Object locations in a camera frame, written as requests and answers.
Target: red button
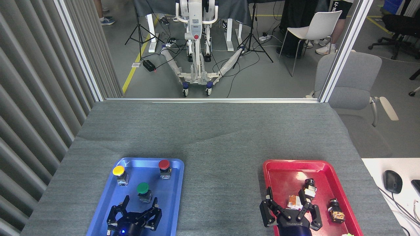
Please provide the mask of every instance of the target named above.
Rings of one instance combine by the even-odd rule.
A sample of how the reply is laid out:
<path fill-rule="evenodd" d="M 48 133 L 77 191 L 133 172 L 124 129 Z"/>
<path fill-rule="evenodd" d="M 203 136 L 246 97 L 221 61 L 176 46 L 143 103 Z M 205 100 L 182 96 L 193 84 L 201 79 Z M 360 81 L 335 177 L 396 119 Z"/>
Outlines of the red button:
<path fill-rule="evenodd" d="M 166 170 L 169 168 L 169 161 L 168 160 L 161 160 L 159 162 L 159 169 Z"/>

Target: yellow button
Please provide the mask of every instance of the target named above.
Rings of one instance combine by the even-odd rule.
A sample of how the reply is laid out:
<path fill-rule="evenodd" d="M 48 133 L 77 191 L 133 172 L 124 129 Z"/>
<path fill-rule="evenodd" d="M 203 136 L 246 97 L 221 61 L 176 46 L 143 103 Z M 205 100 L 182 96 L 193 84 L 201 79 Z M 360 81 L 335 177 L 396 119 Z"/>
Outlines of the yellow button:
<path fill-rule="evenodd" d="M 115 176 L 121 176 L 121 175 L 123 175 L 124 174 L 124 167 L 122 165 L 116 166 L 112 170 L 112 174 L 114 174 Z"/>

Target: power strip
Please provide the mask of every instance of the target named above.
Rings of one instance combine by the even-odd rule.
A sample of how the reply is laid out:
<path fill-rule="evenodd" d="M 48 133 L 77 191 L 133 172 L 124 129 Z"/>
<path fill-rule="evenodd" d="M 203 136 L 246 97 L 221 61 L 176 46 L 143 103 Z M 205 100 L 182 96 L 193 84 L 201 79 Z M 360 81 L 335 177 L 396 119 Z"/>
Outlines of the power strip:
<path fill-rule="evenodd" d="M 260 41 L 265 41 L 265 40 L 271 39 L 271 35 L 261 36 L 259 39 Z"/>

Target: red tray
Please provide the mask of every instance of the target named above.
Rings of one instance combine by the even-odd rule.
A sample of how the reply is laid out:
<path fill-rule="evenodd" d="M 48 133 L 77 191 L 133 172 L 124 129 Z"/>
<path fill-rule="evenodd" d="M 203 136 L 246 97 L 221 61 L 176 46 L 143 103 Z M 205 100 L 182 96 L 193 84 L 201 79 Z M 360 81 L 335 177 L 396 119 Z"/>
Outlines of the red tray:
<path fill-rule="evenodd" d="M 282 207 L 287 207 L 289 195 L 297 195 L 307 178 L 313 178 L 317 192 L 313 204 L 319 206 L 323 226 L 312 231 L 313 236 L 331 236 L 351 233 L 363 236 L 349 201 L 341 187 L 334 168 L 321 160 L 267 160 L 263 166 L 265 185 L 271 186 L 273 198 Z M 334 223 L 328 212 L 328 201 L 336 198 L 346 216 L 344 223 Z M 277 226 L 274 235 L 279 236 Z"/>

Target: gray office chair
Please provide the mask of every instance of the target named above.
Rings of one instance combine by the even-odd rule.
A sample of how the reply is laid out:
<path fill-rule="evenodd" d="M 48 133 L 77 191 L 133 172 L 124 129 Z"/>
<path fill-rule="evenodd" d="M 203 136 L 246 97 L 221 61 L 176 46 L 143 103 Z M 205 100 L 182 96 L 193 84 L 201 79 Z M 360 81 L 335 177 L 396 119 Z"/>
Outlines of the gray office chair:
<path fill-rule="evenodd" d="M 310 95 L 311 97 L 320 96 L 335 55 L 335 53 L 326 55 L 318 62 L 315 92 Z M 339 115 L 362 158 L 392 156 L 385 139 L 374 128 L 378 123 L 376 102 L 381 102 L 391 120 L 397 121 L 398 116 L 386 98 L 370 96 L 370 89 L 381 64 L 382 60 L 377 56 L 351 52 L 328 102 L 332 108 L 351 110 L 361 110 L 371 104 L 374 115 L 372 124 L 357 115 Z"/>

